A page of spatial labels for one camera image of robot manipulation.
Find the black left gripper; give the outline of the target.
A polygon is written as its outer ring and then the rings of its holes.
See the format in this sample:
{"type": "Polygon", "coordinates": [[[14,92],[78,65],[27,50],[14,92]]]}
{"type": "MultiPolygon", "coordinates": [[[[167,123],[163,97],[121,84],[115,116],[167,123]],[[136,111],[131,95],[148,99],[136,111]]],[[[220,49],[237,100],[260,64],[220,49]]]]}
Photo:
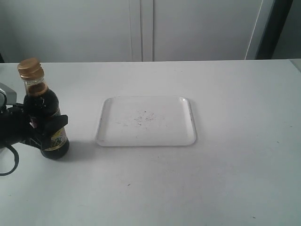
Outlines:
{"type": "Polygon", "coordinates": [[[40,150],[47,148],[47,137],[68,124],[67,115],[33,122],[24,105],[17,103],[0,113],[0,147],[22,143],[40,150]]]}

